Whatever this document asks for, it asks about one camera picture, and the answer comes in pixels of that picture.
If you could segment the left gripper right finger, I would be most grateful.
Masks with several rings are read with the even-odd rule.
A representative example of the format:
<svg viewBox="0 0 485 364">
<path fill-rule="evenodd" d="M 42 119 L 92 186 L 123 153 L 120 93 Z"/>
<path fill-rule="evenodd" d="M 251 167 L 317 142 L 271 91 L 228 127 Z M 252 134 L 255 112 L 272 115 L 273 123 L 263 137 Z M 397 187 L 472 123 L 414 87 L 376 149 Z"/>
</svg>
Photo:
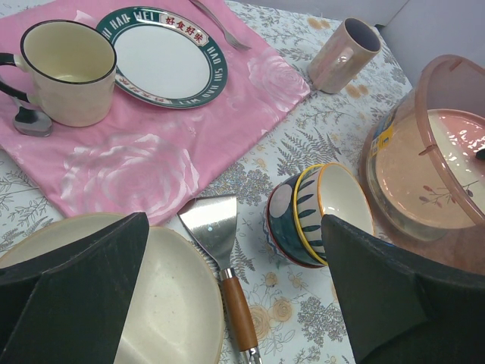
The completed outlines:
<svg viewBox="0 0 485 364">
<path fill-rule="evenodd" d="M 357 363 L 482 363 L 484 276 L 325 215 L 321 236 Z"/>
</svg>

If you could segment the silver spoon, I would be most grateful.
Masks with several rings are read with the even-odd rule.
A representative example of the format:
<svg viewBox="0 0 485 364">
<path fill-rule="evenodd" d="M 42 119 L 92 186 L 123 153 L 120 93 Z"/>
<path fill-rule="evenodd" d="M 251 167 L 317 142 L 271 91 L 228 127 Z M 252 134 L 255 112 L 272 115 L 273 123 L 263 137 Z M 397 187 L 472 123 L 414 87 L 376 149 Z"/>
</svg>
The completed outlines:
<svg viewBox="0 0 485 364">
<path fill-rule="evenodd" d="M 28 109 L 20 101 L 29 102 L 27 94 L 8 86 L 1 79 L 1 91 L 8 94 L 18 106 L 13 125 L 20 133 L 32 137 L 48 137 L 53 131 L 52 119 L 43 111 Z"/>
</svg>

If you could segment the green rimmed white plate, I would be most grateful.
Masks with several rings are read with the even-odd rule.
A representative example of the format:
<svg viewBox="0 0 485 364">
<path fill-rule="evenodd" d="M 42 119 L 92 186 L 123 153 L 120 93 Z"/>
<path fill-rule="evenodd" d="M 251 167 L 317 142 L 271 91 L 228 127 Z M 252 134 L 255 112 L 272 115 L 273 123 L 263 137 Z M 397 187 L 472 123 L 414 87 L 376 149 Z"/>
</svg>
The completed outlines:
<svg viewBox="0 0 485 364">
<path fill-rule="evenodd" d="M 96 29 L 117 53 L 116 84 L 151 105 L 200 107 L 227 84 L 219 45 L 179 14 L 146 6 L 120 8 L 104 16 Z"/>
</svg>

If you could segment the silver fork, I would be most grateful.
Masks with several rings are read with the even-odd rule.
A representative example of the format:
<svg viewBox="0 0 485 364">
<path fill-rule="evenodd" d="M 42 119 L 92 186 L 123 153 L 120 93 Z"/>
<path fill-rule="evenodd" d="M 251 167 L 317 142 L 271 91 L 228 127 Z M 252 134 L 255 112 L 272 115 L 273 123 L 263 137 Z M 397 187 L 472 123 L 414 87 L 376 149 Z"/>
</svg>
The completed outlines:
<svg viewBox="0 0 485 364">
<path fill-rule="evenodd" d="M 211 18 L 212 21 L 219 27 L 222 31 L 225 40 L 227 43 L 232 46 L 233 48 L 240 50 L 240 51 L 248 51 L 251 49 L 250 46 L 241 43 L 232 33 L 230 33 L 226 27 L 219 21 L 217 16 L 204 4 L 197 0 L 190 0 L 190 2 L 195 5 L 202 13 L 204 13 L 207 17 Z"/>
</svg>

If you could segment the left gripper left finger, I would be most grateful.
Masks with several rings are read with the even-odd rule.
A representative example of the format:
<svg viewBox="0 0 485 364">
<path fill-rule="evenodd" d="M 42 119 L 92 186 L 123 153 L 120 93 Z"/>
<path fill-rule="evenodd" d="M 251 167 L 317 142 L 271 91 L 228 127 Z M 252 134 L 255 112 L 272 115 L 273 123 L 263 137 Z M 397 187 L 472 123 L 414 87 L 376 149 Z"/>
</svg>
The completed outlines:
<svg viewBox="0 0 485 364">
<path fill-rule="evenodd" d="M 137 212 L 1 269 L 3 363 L 112 363 L 146 249 Z"/>
</svg>

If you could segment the yellow rimmed cream bowl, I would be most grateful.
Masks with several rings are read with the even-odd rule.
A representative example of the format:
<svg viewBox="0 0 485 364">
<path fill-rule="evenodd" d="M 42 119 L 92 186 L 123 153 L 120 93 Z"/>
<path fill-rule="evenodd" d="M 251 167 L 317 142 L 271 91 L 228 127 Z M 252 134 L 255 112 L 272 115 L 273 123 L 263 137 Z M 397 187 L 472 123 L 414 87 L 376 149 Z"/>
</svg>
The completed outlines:
<svg viewBox="0 0 485 364">
<path fill-rule="evenodd" d="M 303 246 L 317 262 L 326 264 L 321 218 L 338 218 L 373 235 L 374 221 L 359 182 L 343 165 L 312 165 L 298 178 L 293 195 L 296 230 Z"/>
</svg>

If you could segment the dark patterned lower bowl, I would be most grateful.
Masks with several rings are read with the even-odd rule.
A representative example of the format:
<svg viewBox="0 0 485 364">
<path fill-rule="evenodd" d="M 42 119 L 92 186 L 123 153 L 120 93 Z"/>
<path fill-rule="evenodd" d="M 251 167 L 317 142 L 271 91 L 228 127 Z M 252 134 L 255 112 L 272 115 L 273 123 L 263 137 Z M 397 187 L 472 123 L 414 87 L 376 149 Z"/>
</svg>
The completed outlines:
<svg viewBox="0 0 485 364">
<path fill-rule="evenodd" d="M 296 229 L 293 195 L 300 174 L 287 178 L 271 192 L 265 207 L 268 242 L 282 259 L 305 268 L 323 268 L 305 248 Z"/>
</svg>

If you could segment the pink satin cloth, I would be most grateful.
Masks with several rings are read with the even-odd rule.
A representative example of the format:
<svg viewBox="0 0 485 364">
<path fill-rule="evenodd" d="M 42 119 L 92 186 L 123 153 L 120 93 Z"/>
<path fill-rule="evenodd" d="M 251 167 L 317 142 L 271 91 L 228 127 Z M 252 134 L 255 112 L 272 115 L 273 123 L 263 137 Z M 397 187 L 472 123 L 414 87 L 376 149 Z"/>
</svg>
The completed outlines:
<svg viewBox="0 0 485 364">
<path fill-rule="evenodd" d="M 177 213 L 248 152 L 309 94 L 300 74 L 223 1 L 208 8 L 249 50 L 228 45 L 217 24 L 188 1 L 154 1 L 202 27 L 228 65 L 222 93 L 199 108 L 150 105 L 116 89 L 108 116 L 86 128 L 56 125 L 29 138 L 11 124 L 16 112 L 1 97 L 1 145 L 49 202 L 70 217 L 94 212 L 145 212 L 153 224 Z"/>
</svg>

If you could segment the pink cream branch plate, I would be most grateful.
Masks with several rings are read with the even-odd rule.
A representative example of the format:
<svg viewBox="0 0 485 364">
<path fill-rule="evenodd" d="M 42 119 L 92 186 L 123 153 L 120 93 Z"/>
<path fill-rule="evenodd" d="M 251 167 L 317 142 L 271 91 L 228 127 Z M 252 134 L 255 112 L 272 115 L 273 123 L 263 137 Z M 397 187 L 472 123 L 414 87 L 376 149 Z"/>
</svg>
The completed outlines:
<svg viewBox="0 0 485 364">
<path fill-rule="evenodd" d="M 453 177 L 460 192 L 484 211 L 484 119 L 455 109 L 427 113 L 434 141 L 425 146 L 414 115 L 382 120 L 373 136 L 368 179 L 394 227 L 415 239 L 432 241 L 472 228 L 474 221 L 445 184 Z"/>
</svg>

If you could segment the pink mug purple inside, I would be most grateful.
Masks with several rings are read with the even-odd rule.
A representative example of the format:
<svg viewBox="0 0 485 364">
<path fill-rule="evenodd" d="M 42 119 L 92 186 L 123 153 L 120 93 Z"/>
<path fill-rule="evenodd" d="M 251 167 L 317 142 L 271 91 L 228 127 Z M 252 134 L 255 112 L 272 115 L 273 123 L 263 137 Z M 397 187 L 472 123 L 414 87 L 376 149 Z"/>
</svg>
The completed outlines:
<svg viewBox="0 0 485 364">
<path fill-rule="evenodd" d="M 345 19 L 308 66 L 316 89 L 339 93 L 381 50 L 378 35 L 363 21 Z"/>
</svg>

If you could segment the pink transparent plastic bin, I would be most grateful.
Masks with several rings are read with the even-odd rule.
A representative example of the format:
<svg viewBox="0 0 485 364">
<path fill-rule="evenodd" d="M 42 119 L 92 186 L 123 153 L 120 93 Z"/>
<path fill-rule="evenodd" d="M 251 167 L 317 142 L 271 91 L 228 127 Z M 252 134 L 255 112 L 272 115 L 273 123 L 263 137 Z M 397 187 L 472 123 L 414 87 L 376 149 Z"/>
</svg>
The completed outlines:
<svg viewBox="0 0 485 364">
<path fill-rule="evenodd" d="M 368 134 L 359 166 L 361 180 L 373 216 L 395 245 L 445 265 L 483 274 L 484 211 L 479 212 L 476 205 L 460 192 L 460 186 L 453 177 L 445 178 L 444 182 L 452 192 L 458 193 L 458 204 L 469 214 L 475 226 L 452 231 L 432 241 L 415 239 L 394 227 L 369 184 L 367 164 L 378 124 L 390 113 L 397 119 L 414 115 L 424 145 L 430 146 L 434 138 L 427 113 L 431 109 L 439 108 L 466 111 L 484 119 L 483 67 L 457 55 L 441 55 L 432 60 L 423 69 L 418 84 L 396 103 Z"/>
</svg>

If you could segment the cream divided plate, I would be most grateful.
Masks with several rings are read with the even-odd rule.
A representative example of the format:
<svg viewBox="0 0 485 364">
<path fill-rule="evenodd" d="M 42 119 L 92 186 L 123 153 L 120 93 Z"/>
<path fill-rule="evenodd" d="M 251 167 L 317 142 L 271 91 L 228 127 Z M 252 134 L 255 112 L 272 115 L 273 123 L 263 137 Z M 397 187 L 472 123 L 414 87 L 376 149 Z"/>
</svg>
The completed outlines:
<svg viewBox="0 0 485 364">
<path fill-rule="evenodd" d="M 119 215 L 68 218 L 37 231 L 1 259 L 1 269 L 88 237 Z M 224 331 L 221 294 L 208 264 L 179 234 L 150 227 L 112 363 L 216 363 Z"/>
</svg>

